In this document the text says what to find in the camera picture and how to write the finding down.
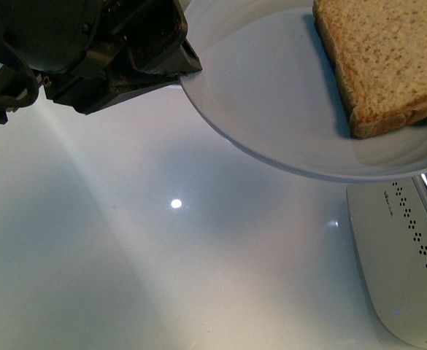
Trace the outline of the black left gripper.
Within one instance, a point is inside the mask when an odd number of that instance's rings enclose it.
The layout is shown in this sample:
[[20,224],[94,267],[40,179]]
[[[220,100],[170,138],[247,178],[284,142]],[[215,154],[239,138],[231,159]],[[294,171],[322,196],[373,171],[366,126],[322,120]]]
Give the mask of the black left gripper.
[[0,1],[0,115],[90,114],[202,70],[178,1]]

